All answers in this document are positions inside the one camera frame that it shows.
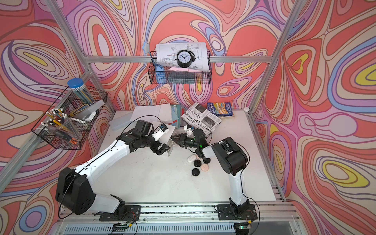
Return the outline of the white drawer cabinet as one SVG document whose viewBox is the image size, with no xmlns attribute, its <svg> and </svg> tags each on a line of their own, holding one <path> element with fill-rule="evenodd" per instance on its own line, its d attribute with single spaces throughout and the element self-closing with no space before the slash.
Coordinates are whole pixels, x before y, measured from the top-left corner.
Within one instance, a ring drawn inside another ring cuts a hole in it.
<svg viewBox="0 0 376 235">
<path fill-rule="evenodd" d="M 171 139 L 171 136 L 176 134 L 175 126 L 165 124 L 167 130 L 163 131 L 160 130 L 161 124 L 159 122 L 153 121 L 152 125 L 154 127 L 154 131 L 152 131 L 152 137 L 154 137 L 156 141 L 159 141 L 162 144 L 166 144 L 169 147 L 169 150 L 162 154 L 163 156 L 169 157 L 175 145 L 175 143 Z"/>
</svg>

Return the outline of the black earphone case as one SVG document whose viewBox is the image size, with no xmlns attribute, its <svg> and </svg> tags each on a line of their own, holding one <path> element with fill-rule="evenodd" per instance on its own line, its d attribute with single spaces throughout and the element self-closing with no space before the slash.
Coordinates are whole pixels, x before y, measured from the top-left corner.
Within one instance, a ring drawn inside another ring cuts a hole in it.
<svg viewBox="0 0 376 235">
<path fill-rule="evenodd" d="M 199 160 L 199 159 L 196 159 L 194 162 L 193 162 L 194 166 L 195 167 L 201 167 L 202 166 L 202 162 Z"/>
<path fill-rule="evenodd" d="M 199 176 L 200 175 L 200 170 L 198 168 L 194 168 L 192 170 L 192 175 L 195 176 L 195 177 Z"/>
<path fill-rule="evenodd" d="M 211 162 L 211 159 L 210 158 L 205 158 L 205 159 L 203 159 L 203 162 L 205 164 L 209 164 Z"/>
</svg>

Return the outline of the clear plastic drawer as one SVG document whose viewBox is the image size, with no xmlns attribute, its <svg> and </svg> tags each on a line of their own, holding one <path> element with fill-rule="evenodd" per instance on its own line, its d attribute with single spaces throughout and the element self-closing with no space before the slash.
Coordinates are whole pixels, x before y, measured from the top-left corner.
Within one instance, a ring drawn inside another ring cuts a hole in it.
<svg viewBox="0 0 376 235">
<path fill-rule="evenodd" d="M 169 150 L 166 152 L 166 155 L 168 157 L 172 154 L 174 147 L 175 147 L 175 144 L 172 144 L 171 146 L 169 146 Z"/>
</svg>

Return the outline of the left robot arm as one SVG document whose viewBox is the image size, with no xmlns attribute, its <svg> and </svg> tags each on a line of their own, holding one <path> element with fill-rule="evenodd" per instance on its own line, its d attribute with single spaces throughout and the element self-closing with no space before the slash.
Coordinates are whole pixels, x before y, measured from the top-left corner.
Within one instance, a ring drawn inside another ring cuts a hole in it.
<svg viewBox="0 0 376 235">
<path fill-rule="evenodd" d="M 102 212 L 118 218 L 126 215 L 125 202 L 111 194 L 95 193 L 92 185 L 120 159 L 141 148 L 149 148 L 158 156 L 170 148 L 159 139 L 169 129 L 161 123 L 156 129 L 150 122 L 138 120 L 135 127 L 121 133 L 105 150 L 76 168 L 65 168 L 59 173 L 55 199 L 76 215 Z"/>
</svg>

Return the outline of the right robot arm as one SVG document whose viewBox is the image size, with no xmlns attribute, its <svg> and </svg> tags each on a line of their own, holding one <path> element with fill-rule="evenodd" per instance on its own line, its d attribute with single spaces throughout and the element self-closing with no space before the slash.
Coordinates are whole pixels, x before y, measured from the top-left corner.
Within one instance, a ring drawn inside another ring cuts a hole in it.
<svg viewBox="0 0 376 235">
<path fill-rule="evenodd" d="M 228 174 L 231 195 L 228 204 L 216 206 L 219 220 L 247 220 L 248 223 L 252 223 L 258 219 L 258 209 L 250 202 L 250 198 L 245 196 L 242 185 L 242 173 L 249 158 L 231 137 L 210 145 L 203 130 L 196 129 L 193 131 L 193 137 L 184 133 L 171 136 L 170 139 L 181 148 L 195 148 L 196 155 L 203 160 L 216 158 Z"/>
</svg>

